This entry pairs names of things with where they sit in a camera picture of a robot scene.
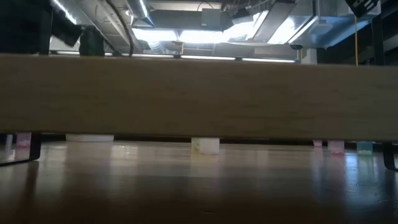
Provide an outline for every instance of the black cable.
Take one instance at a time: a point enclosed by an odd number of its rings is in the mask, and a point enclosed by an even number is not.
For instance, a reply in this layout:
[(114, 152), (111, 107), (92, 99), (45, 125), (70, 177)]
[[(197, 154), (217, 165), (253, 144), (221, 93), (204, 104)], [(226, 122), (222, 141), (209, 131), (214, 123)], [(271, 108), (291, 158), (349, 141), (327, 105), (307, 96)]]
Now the black cable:
[(214, 7), (213, 7), (208, 1), (202, 1), (202, 2), (199, 4), (199, 6), (198, 6), (197, 11), (199, 11), (199, 7), (200, 7), (204, 2), (207, 3), (212, 9), (214, 9)]
[(132, 37), (130, 34), (129, 29), (127, 28), (126, 23), (124, 22), (124, 19), (122, 18), (122, 16), (119, 13), (119, 10), (117, 9), (117, 7), (111, 2), (111, 0), (106, 0), (106, 3), (108, 3), (109, 6), (111, 6), (112, 10), (114, 11), (114, 13), (117, 15), (118, 19), (120, 20), (124, 31), (126, 31), (127, 37), (129, 38), (129, 42), (130, 42), (130, 52), (129, 52), (129, 56), (132, 56), (133, 50), (134, 50), (134, 43), (132, 42)]

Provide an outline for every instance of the wooden floor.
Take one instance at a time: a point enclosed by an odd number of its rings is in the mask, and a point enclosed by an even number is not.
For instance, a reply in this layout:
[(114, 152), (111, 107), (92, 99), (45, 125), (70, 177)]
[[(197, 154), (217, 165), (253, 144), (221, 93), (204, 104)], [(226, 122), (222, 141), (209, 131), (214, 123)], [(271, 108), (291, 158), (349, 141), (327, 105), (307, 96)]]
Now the wooden floor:
[(0, 168), (0, 223), (392, 223), (398, 178), (382, 155), (308, 146), (44, 144)]

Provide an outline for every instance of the metal leg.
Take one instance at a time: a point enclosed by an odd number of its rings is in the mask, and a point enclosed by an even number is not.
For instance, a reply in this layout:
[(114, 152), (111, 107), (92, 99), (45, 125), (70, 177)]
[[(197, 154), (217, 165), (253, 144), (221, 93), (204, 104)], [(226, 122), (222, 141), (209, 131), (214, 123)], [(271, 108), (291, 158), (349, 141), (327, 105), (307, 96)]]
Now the metal leg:
[(394, 148), (392, 142), (383, 143), (384, 166), (389, 170), (398, 171), (394, 161)]

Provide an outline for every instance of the cable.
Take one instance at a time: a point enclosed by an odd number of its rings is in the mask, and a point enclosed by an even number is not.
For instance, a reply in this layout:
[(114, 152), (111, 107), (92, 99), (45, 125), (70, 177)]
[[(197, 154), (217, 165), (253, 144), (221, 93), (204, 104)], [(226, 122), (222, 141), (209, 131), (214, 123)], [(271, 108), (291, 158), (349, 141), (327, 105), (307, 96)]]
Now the cable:
[(354, 23), (355, 23), (355, 65), (358, 67), (358, 26), (355, 15), (354, 15)]
[(112, 10), (114, 11), (114, 13), (117, 15), (118, 19), (120, 20), (120, 23), (123, 26), (124, 31), (126, 31), (127, 37), (129, 39), (130, 42), (130, 52), (129, 52), (129, 56), (132, 56), (132, 53), (134, 51), (134, 43), (132, 42), (132, 37), (130, 34), (129, 29), (127, 28), (126, 23), (124, 22), (123, 17), (120, 15), (119, 10), (117, 9), (117, 7), (111, 2), (111, 0), (105, 0), (106, 3), (108, 3), (109, 6), (111, 6)]
[(214, 9), (214, 7), (213, 7), (208, 1), (202, 1), (202, 2), (199, 4), (199, 6), (198, 6), (197, 11), (199, 11), (199, 7), (200, 7), (204, 2), (207, 3), (212, 9)]

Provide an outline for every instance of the light fixture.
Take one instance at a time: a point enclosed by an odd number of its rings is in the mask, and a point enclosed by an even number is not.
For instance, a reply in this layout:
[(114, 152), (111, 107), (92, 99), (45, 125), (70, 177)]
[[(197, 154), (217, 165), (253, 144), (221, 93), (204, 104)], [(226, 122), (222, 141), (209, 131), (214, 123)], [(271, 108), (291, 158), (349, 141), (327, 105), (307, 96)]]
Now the light fixture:
[(59, 54), (59, 55), (80, 55), (79, 52), (66, 51), (66, 50), (58, 50), (57, 54)]
[(179, 41), (196, 44), (217, 44), (222, 41), (221, 31), (185, 30), (181, 33)]
[(132, 57), (174, 58), (174, 55), (162, 55), (162, 54), (133, 54)]
[(268, 44), (284, 44), (295, 34), (294, 21), (288, 17), (268, 40)]
[(74, 24), (77, 24), (77, 20), (73, 18), (73, 16), (68, 12), (68, 10), (58, 1), (58, 0), (52, 0), (54, 4), (56, 4), (62, 11), (65, 12), (65, 16)]
[(242, 58), (245, 62), (275, 62), (275, 63), (295, 63), (295, 60), (269, 59), (269, 58)]
[(205, 60), (235, 60), (233, 57), (212, 57), (212, 56), (196, 56), (196, 55), (181, 55), (184, 59), (205, 59)]
[(259, 12), (255, 15), (253, 15), (254, 19), (254, 25), (252, 29), (248, 32), (248, 35), (246, 36), (246, 40), (253, 39), (254, 35), (257, 33), (257, 31), (260, 29), (261, 24), (264, 22), (268, 15), (268, 10)]
[(145, 40), (149, 42), (177, 41), (177, 35), (175, 34), (174, 30), (132, 29), (132, 31), (139, 40)]
[(300, 31), (298, 31), (289, 41), (288, 43), (293, 43), (297, 38), (299, 38), (301, 35), (303, 35), (303, 33), (312, 26), (312, 24), (314, 24), (314, 22), (316, 22), (318, 20), (318, 16), (315, 16), (314, 18), (312, 18), (312, 20), (305, 25), (305, 27), (303, 27), (302, 29), (300, 29)]

